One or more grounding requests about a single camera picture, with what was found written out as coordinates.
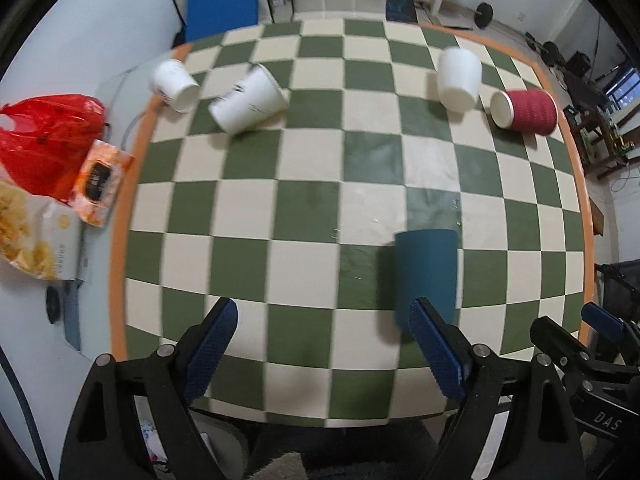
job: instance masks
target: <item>blue gripper pad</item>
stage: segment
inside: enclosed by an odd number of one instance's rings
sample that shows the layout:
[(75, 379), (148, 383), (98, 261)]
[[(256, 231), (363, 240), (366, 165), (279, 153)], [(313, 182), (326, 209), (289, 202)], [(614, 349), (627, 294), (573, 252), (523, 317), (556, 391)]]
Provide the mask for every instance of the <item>blue gripper pad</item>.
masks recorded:
[(204, 395), (238, 326), (238, 308), (228, 300), (187, 365), (183, 396), (187, 405)]
[(462, 365), (418, 300), (409, 307), (409, 329), (442, 394), (460, 404), (466, 397)]
[(620, 319), (595, 303), (587, 303), (582, 308), (582, 320), (612, 343), (619, 343), (625, 326)]

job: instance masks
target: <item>white paper cup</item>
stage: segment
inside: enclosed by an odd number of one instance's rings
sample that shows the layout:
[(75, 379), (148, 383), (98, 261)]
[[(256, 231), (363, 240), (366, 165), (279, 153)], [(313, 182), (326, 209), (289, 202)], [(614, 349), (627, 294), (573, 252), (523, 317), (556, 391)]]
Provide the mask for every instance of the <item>white paper cup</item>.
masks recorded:
[(446, 48), (438, 59), (438, 94), (447, 110), (463, 114), (473, 110), (482, 84), (482, 63), (473, 52)]
[(256, 64), (229, 92), (211, 102), (209, 113), (224, 132), (235, 135), (286, 108), (287, 100), (276, 79)]
[(200, 96), (200, 86), (177, 59), (160, 63), (151, 75), (149, 86), (154, 94), (180, 113), (192, 110)]

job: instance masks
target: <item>barbell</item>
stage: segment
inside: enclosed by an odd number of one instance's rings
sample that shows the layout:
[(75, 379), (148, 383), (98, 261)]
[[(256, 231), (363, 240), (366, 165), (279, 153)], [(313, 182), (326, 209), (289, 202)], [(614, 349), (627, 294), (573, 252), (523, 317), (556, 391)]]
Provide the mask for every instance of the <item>barbell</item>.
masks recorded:
[(474, 22), (478, 28), (487, 28), (494, 18), (494, 8), (486, 2), (478, 5), (474, 13)]
[(524, 34), (524, 38), (531, 50), (535, 52), (540, 50), (540, 57), (542, 58), (542, 62), (545, 65), (551, 67), (562, 61), (562, 54), (560, 54), (560, 49), (553, 41), (540, 43), (536, 41), (536, 38), (534, 38), (530, 32), (526, 32)]

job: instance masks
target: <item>green and white checkered pattern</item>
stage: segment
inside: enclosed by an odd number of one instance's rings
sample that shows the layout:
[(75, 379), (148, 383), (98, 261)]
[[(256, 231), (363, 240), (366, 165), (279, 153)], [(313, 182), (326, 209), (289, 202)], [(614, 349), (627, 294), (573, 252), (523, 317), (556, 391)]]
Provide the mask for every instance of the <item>green and white checkered pattern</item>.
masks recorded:
[[(457, 44), (484, 71), (464, 116), (436, 92), (437, 58)], [(289, 110), (229, 139), (207, 105), (251, 62)], [(185, 115), (166, 108), (148, 147), (127, 345), (146, 356), (235, 299), (238, 330), (200, 406), (318, 426), (443, 411), (394, 325), (397, 232), (460, 234), (456, 320), (472, 343), (529, 359), (538, 316), (578, 330), (582, 222), (561, 134), (523, 138), (484, 111), (495, 89), (538, 86), (530, 66), (443, 32), (349, 20), (234, 30), (198, 42), (186, 65), (202, 100)]]

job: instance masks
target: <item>weight plate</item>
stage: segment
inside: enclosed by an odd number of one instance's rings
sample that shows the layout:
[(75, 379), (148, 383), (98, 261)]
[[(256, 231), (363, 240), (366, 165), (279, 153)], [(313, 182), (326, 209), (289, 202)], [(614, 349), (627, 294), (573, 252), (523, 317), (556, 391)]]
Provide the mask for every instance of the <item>weight plate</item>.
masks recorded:
[(527, 40), (527, 45), (529, 45), (529, 48), (535, 52), (538, 51), (538, 46), (536, 45), (536, 38), (533, 37), (533, 34), (530, 34), (529, 32), (527, 32), (524, 35), (525, 39)]
[(560, 49), (553, 41), (547, 41), (540, 49), (542, 62), (547, 66), (554, 66), (560, 61)]
[(60, 295), (52, 285), (47, 287), (45, 305), (47, 306), (47, 319), (51, 324), (54, 324), (60, 319), (62, 309), (60, 307)]
[(482, 2), (476, 9), (476, 15), (474, 21), (479, 28), (487, 28), (491, 20), (494, 18), (494, 8), (486, 3)]

